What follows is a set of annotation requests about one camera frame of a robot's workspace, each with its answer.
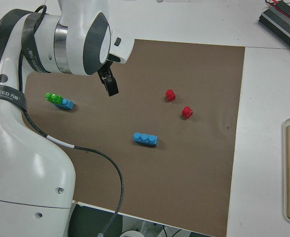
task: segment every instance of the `silver band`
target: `silver band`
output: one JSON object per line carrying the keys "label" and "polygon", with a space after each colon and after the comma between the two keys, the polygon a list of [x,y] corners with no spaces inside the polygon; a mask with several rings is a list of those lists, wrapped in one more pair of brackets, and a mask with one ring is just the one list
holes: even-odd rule
{"label": "silver band", "polygon": [[66,51],[66,39],[67,39],[68,28],[60,25],[56,26],[55,38],[54,38],[54,53],[57,67],[62,73],[72,74],[68,61]]}

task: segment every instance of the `blue toy block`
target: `blue toy block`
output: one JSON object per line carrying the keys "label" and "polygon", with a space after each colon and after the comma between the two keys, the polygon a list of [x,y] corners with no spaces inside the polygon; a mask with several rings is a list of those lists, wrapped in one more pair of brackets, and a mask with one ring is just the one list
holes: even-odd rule
{"label": "blue toy block", "polygon": [[53,103],[55,106],[63,108],[63,109],[68,109],[68,110],[72,110],[74,108],[74,103],[71,100],[68,99],[63,99],[62,100],[62,105],[59,104],[55,104]]}
{"label": "blue toy block", "polygon": [[136,132],[134,134],[134,141],[138,143],[156,146],[158,143],[158,137],[154,135],[147,135]]}

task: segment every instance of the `red toy block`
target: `red toy block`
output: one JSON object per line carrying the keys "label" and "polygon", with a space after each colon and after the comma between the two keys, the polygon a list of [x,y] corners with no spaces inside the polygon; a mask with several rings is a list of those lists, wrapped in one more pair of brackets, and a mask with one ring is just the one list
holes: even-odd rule
{"label": "red toy block", "polygon": [[189,117],[191,117],[193,114],[193,110],[191,110],[190,107],[185,107],[183,110],[182,110],[182,115],[185,116],[187,119]]}
{"label": "red toy block", "polygon": [[175,93],[173,92],[173,90],[167,90],[166,91],[166,97],[168,99],[168,101],[172,101],[175,99]]}

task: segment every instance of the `white tabletop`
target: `white tabletop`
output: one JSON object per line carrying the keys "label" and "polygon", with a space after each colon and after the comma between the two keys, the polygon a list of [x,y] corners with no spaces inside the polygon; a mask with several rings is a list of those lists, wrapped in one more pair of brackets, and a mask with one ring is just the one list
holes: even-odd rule
{"label": "white tabletop", "polygon": [[[60,14],[57,0],[0,0],[0,18],[44,2],[49,14]],[[246,47],[227,236],[289,237],[282,125],[290,118],[290,50],[258,24],[264,0],[109,2],[110,21],[136,39]]]}

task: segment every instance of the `dark green surface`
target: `dark green surface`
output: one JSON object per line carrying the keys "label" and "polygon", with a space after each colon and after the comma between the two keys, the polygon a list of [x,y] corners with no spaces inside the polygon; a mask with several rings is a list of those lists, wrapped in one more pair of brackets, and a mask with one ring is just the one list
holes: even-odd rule
{"label": "dark green surface", "polygon": [[[71,216],[68,237],[97,237],[111,218],[112,213],[76,205]],[[119,237],[122,234],[123,218],[117,215],[105,237]]]}

